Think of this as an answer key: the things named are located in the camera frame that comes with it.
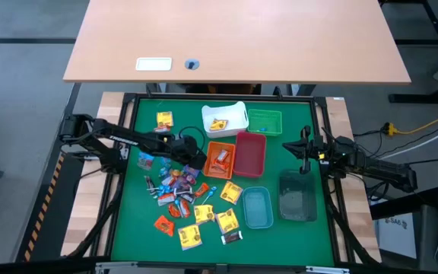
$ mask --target red tray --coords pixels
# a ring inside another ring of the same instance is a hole
[[[263,134],[240,132],[236,137],[234,174],[257,178],[265,171],[266,137]]]

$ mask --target black metal frame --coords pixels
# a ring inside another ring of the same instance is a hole
[[[428,0],[379,0],[381,6],[386,3],[392,4],[420,4],[424,6],[428,18],[432,22],[438,36],[438,19],[433,13]],[[438,40],[433,39],[395,39],[397,45],[421,45],[421,46],[438,46]],[[410,104],[438,104],[438,90],[431,94],[390,94],[388,96],[390,103],[410,103]]]

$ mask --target clear container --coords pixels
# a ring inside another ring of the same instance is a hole
[[[273,225],[270,192],[263,186],[248,187],[243,191],[244,218],[251,229]]]
[[[278,184],[280,216],[292,221],[317,219],[316,185],[312,172],[300,174],[298,170],[283,170]]]

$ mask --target white label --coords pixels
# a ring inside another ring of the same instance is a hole
[[[137,142],[126,140],[126,139],[123,139],[123,138],[120,138],[120,137],[116,137],[116,136],[113,136],[113,135],[111,135],[109,138],[114,140],[114,141],[124,142],[124,143],[130,144],[130,145],[138,145]]]
[[[147,72],[167,72],[172,68],[170,57],[146,57],[136,60],[136,70]]]

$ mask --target candy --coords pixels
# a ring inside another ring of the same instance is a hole
[[[161,126],[173,126],[173,115],[171,111],[157,113],[157,124]]]
[[[187,182],[189,182],[193,186],[197,183],[197,181],[195,180],[195,178],[192,175],[187,175],[186,180],[187,180]]]
[[[150,170],[154,157],[144,152],[138,154],[138,166],[144,170]]]
[[[160,216],[158,220],[154,224],[155,228],[162,231],[163,233],[173,236],[173,228],[175,227],[174,223],[169,221],[165,216]]]
[[[195,179],[197,179],[198,174],[201,172],[200,170],[196,170],[195,168],[189,167],[187,164],[185,167],[183,167],[182,172],[184,174],[192,175]]]
[[[189,204],[185,200],[180,200],[179,202],[180,213],[182,213],[182,218],[188,218],[190,216]]]
[[[226,212],[216,214],[216,220],[222,234],[226,234],[240,226],[233,209],[228,209]]]
[[[157,188],[153,184],[153,181],[149,176],[145,176],[144,180],[146,181],[147,190],[150,190],[150,195],[156,195],[157,194]]]
[[[164,178],[167,178],[169,175],[168,175],[168,173],[169,173],[169,168],[167,168],[167,167],[162,167],[161,169],[160,169],[160,171],[158,172],[158,177],[160,178],[160,179],[164,179]]]
[[[170,213],[170,215],[172,217],[175,217],[175,218],[180,218],[180,216],[181,216],[180,210],[172,203],[168,204],[168,212]]]
[[[218,131],[218,130],[225,129],[226,125],[227,125],[227,120],[214,119],[214,121],[212,121],[211,127],[209,127],[209,129],[211,131]]]
[[[223,149],[223,150],[221,150],[221,153],[219,154],[219,156],[217,156],[216,160],[219,163],[223,163],[224,160],[226,160],[227,156],[229,156],[229,151]]]
[[[181,192],[177,192],[177,189],[173,189],[173,194],[175,194],[175,195],[177,195],[177,194],[185,194],[185,193],[192,194],[192,188],[189,187],[188,190],[181,191]]]
[[[179,229],[180,245],[182,250],[188,250],[202,244],[201,234],[198,225],[190,225]]]
[[[241,187],[235,185],[231,181],[227,181],[226,185],[222,189],[221,198],[236,205],[242,191],[243,189]]]
[[[209,190],[209,186],[206,183],[202,183],[201,187],[198,188],[197,191],[195,191],[194,195],[195,197],[200,197],[204,195]]]
[[[209,199],[209,197],[214,195],[214,192],[216,191],[216,189],[217,189],[216,186],[213,186],[211,188],[211,191],[209,191],[209,193],[207,193],[207,197],[205,197],[205,200],[204,200],[204,202],[202,202],[202,205],[204,205],[205,201],[207,201],[207,199]]]
[[[170,127],[169,126],[158,126],[153,129],[154,132],[169,132]]]
[[[194,206],[195,223],[201,224],[206,221],[214,221],[214,213],[212,205],[196,205]]]
[[[163,179],[161,181],[161,184],[163,186],[171,186],[171,185],[173,185],[173,183],[175,183],[175,181],[176,181],[176,178],[173,178],[173,177],[169,176],[169,177]]]
[[[180,170],[170,170],[170,175],[172,175],[172,177],[177,178],[178,176],[182,175],[182,171],[180,171]]]
[[[195,197],[188,193],[180,194],[180,197],[182,197],[185,201],[190,202],[191,204],[195,202]]]
[[[158,206],[164,206],[169,202],[175,201],[175,195],[173,193],[163,194],[162,196],[158,197]]]
[[[232,232],[221,236],[222,244],[232,243],[243,239],[241,231]]]

